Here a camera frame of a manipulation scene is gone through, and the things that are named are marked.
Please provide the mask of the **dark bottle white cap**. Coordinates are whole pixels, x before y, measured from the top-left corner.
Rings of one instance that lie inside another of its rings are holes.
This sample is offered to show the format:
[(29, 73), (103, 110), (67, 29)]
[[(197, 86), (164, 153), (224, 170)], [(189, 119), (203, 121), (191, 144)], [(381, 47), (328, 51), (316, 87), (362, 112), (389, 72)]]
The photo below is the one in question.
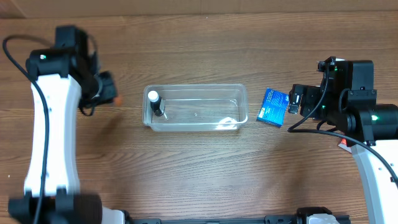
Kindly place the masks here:
[(165, 103), (163, 98), (154, 90), (148, 92), (150, 107), (156, 116), (162, 116), (165, 111)]

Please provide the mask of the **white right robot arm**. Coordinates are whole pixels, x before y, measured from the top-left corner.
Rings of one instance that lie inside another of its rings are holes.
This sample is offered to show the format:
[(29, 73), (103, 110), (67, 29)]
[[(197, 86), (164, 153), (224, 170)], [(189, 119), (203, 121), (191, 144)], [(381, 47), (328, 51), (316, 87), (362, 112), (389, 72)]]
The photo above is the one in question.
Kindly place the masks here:
[(318, 86), (294, 84), (291, 114), (313, 118), (314, 134), (346, 140), (364, 189), (370, 223), (397, 223), (397, 106), (377, 103), (374, 63), (329, 57), (319, 61)]

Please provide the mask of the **blue box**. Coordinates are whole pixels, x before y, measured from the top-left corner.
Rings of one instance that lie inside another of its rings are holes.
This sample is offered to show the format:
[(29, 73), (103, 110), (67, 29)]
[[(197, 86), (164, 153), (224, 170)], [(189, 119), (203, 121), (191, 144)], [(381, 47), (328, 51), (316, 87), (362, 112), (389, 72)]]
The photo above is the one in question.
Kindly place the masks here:
[(289, 96), (267, 88), (257, 120), (280, 128), (284, 123)]

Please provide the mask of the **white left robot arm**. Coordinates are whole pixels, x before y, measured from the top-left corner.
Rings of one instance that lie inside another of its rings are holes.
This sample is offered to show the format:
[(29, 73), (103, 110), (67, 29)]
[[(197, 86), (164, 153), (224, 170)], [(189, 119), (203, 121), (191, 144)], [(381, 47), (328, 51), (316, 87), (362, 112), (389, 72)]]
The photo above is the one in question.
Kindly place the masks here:
[(9, 200), (9, 215), (19, 223), (129, 223), (127, 212), (80, 190), (77, 113), (92, 116), (118, 95), (111, 74), (100, 69), (97, 44), (76, 26), (59, 26), (54, 42), (40, 43), (20, 66), (34, 97), (34, 130), (24, 194)]

